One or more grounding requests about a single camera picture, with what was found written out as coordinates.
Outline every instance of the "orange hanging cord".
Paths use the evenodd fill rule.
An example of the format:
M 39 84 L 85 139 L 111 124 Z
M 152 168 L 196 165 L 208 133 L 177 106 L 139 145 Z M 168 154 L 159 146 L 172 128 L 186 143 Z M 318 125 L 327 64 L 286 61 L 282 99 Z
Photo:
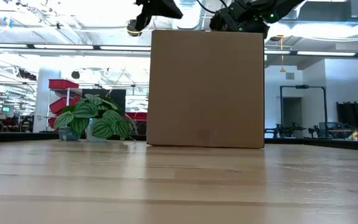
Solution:
M 281 50 L 283 50 L 283 39 L 284 39 L 284 36 L 281 37 Z M 287 72 L 284 68 L 284 55 L 281 55 L 281 69 L 280 69 L 280 72 Z

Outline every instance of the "white pillar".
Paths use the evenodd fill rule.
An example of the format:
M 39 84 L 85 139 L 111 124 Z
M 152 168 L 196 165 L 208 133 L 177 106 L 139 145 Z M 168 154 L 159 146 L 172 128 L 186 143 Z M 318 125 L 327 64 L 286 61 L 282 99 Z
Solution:
M 49 110 L 49 80 L 62 78 L 60 69 L 53 68 L 52 66 L 43 66 L 38 73 L 38 86 L 37 86 L 37 102 L 34 111 L 34 128 L 33 132 L 38 133 L 45 131 L 47 124 L 47 113 Z M 57 95 L 52 93 L 49 102 L 52 103 L 57 100 Z

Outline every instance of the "wooden table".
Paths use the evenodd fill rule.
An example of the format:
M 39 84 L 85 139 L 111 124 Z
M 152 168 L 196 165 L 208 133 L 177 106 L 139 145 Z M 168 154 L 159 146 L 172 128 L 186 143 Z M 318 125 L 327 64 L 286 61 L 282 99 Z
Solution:
M 0 143 L 0 223 L 358 224 L 358 151 Z

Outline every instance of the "brown cardboard box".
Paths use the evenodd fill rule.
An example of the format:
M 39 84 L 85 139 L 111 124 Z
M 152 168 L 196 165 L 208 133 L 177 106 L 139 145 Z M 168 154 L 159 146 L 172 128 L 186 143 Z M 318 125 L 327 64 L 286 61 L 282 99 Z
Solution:
M 147 142 L 263 147 L 262 34 L 153 31 Z

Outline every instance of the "black equipment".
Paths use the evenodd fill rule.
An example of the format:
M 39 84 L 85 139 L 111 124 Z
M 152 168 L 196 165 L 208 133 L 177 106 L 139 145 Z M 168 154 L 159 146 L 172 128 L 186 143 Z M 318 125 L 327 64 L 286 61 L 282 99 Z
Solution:
M 132 37 L 140 37 L 142 35 L 142 32 L 137 31 L 135 26 L 136 26 L 136 19 L 131 19 L 127 26 L 128 34 Z
M 295 131 L 303 131 L 306 128 L 302 125 L 292 122 L 290 127 L 283 127 L 281 124 L 276 124 L 275 128 L 265 128 L 265 134 L 273 134 L 273 138 L 293 138 Z
M 80 72 L 79 71 L 72 72 L 71 77 L 73 77 L 74 79 L 79 79 L 80 78 Z
M 30 72 L 27 72 L 23 69 L 19 69 L 19 73 L 16 75 L 18 78 L 25 78 L 31 81 L 37 81 L 37 77 Z
M 314 133 L 317 134 L 317 138 L 322 138 L 321 130 L 318 128 L 318 125 L 314 125 L 313 128 L 308 128 L 309 134 L 311 134 L 311 138 L 314 138 Z
M 142 31 L 150 24 L 152 16 L 164 16 L 181 19 L 181 13 L 173 0 L 136 0 L 136 5 L 143 5 L 142 12 L 136 17 L 135 30 Z
M 262 33 L 266 38 L 269 31 L 267 24 L 279 21 L 303 1 L 234 0 L 228 7 L 214 12 L 209 28 L 217 31 Z M 142 13 L 136 18 L 137 31 L 144 29 L 150 23 L 152 16 L 175 19 L 181 19 L 183 16 L 173 0 L 137 0 L 136 4 L 138 6 L 143 4 Z

